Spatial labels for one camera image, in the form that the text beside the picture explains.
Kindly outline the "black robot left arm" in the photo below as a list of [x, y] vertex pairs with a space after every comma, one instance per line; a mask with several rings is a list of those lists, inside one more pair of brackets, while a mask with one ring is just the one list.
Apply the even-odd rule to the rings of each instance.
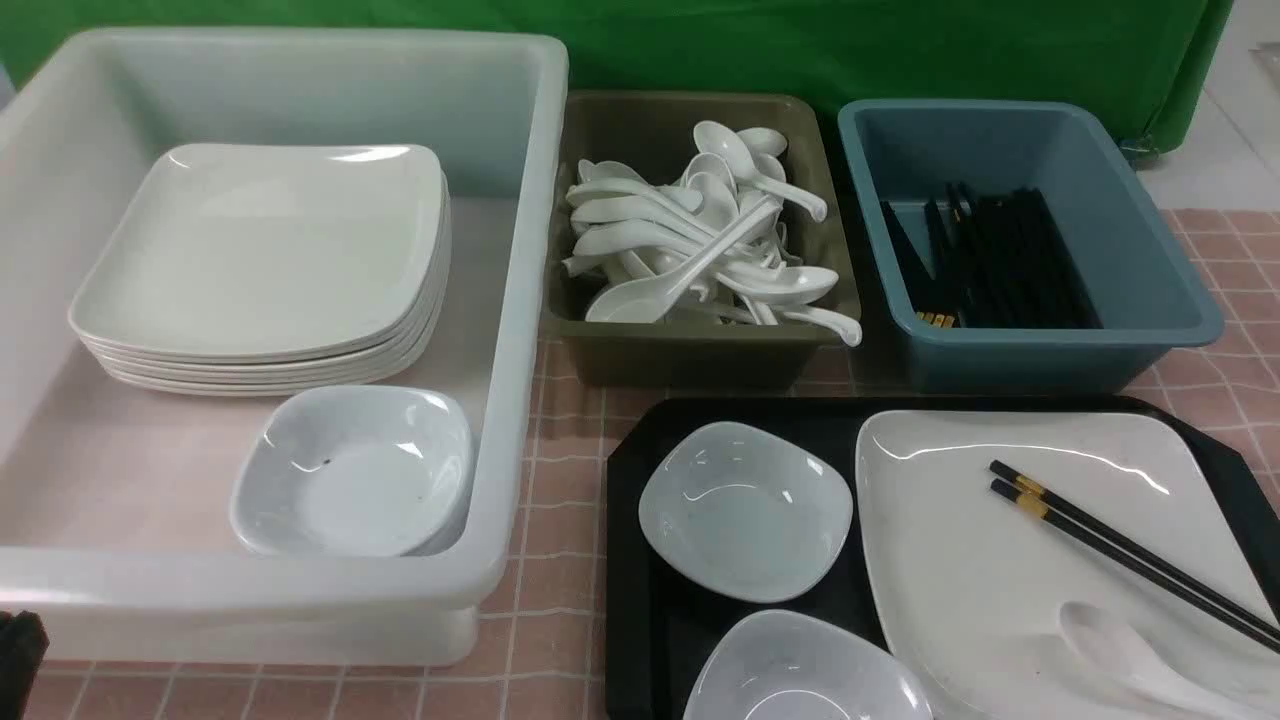
[[1, 612], [1, 719], [22, 719], [50, 641], [38, 614]]

